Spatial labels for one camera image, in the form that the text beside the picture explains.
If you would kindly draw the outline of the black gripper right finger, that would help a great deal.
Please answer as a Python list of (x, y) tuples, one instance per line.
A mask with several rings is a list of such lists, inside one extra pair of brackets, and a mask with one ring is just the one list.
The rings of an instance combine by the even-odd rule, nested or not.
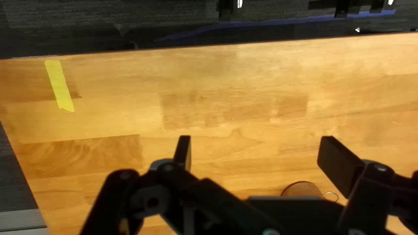
[(348, 197), (364, 168), (364, 162), (332, 136), (322, 136), (317, 166), (339, 190)]

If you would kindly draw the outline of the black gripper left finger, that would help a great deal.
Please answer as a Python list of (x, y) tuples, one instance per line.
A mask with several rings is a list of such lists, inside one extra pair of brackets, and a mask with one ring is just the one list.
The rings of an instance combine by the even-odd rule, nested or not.
[(173, 154), (173, 162), (181, 168), (190, 170), (190, 137), (180, 136)]

